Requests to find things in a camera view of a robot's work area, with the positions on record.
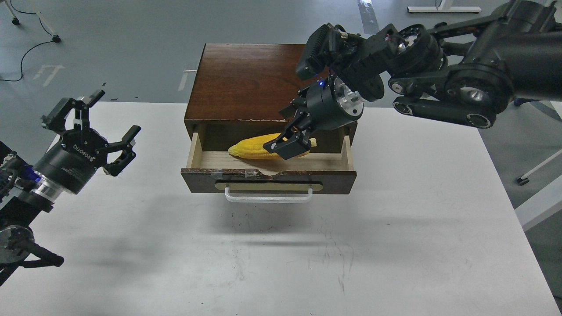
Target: robotic arm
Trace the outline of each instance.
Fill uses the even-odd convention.
[[[358,120],[364,101],[383,97],[384,71],[390,89],[401,95],[393,103],[399,113],[477,128],[493,126],[514,97],[562,100],[562,25],[555,11],[511,0],[486,17],[429,30],[416,24],[398,31],[389,24],[368,39],[322,25],[308,39],[296,73],[310,79],[328,66],[330,75],[300,89],[280,111],[294,118],[264,149],[289,159],[310,149],[316,130]],[[445,41],[465,34],[475,40]],[[463,59],[448,65],[451,55]]]
[[[35,243],[29,225],[41,213],[50,212],[63,192],[78,194],[99,168],[117,176],[135,158],[134,137],[141,130],[133,125],[120,142],[108,141],[90,128],[89,109],[105,94],[100,90],[89,98],[62,99],[47,116],[42,126],[60,138],[34,165],[28,165],[16,152],[0,142],[0,202],[14,186],[21,188],[0,208],[0,286],[18,267],[38,268],[56,266],[64,258]],[[74,110],[74,128],[65,129],[66,117]],[[107,162],[107,154],[121,151],[114,162]],[[39,260],[25,261],[29,254]]]

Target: chair caster wheel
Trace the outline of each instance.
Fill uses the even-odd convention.
[[[529,183],[529,178],[521,179],[521,177],[517,178],[517,184],[520,186],[524,186],[525,184]]]

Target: black robotic arm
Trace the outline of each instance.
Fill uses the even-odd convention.
[[[486,17],[429,30],[389,24],[367,39],[325,24],[307,41],[296,73],[303,80],[326,66],[334,73],[297,92],[280,111],[294,118],[264,149],[289,159],[310,149],[314,131],[358,120],[365,100],[383,97],[384,71],[401,95],[393,103],[398,112],[477,128],[493,126],[514,97],[562,100],[562,27],[555,11],[512,0]],[[465,34],[475,40],[446,41]],[[463,59],[449,65],[451,55]]]

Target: corn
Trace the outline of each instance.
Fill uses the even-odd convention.
[[[276,153],[270,154],[264,149],[264,143],[276,139],[279,134],[268,134],[262,136],[256,136],[248,139],[244,139],[238,142],[236,145],[228,149],[228,153],[232,156],[245,158],[245,159],[282,159]],[[310,144],[312,147],[316,147],[316,138],[310,138]]]

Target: gray floor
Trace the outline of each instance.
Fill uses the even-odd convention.
[[[370,1],[357,0],[12,1],[20,10],[31,10],[28,1],[38,6],[63,40],[31,51],[23,64],[22,81],[0,82],[0,139],[31,163],[43,155],[54,136],[40,127],[39,118],[62,97],[85,96],[103,87],[104,101],[186,103],[194,75],[184,79],[183,70],[197,67],[205,43],[305,43],[326,22],[370,34],[388,23],[398,29],[418,23],[430,28],[441,21],[478,17],[406,12],[408,5],[430,6],[432,0],[374,0],[374,19],[366,14]],[[455,5],[479,5],[483,16],[503,2],[456,0]],[[36,16],[16,14],[21,26],[10,23],[11,16],[0,3],[2,79],[18,78],[25,51],[50,40]],[[62,67],[54,73],[58,65]],[[395,97],[387,91],[370,106],[391,106]],[[562,148],[561,128],[559,121],[523,105],[510,106],[492,129],[481,131],[514,207],[562,173],[561,157],[533,174],[527,185],[515,183],[516,177]],[[477,177],[478,172],[466,176]],[[560,258],[542,256],[540,249],[552,245],[560,249],[562,233],[555,229],[559,224],[560,213],[528,232],[539,261],[553,262],[545,271],[551,279],[562,275]]]

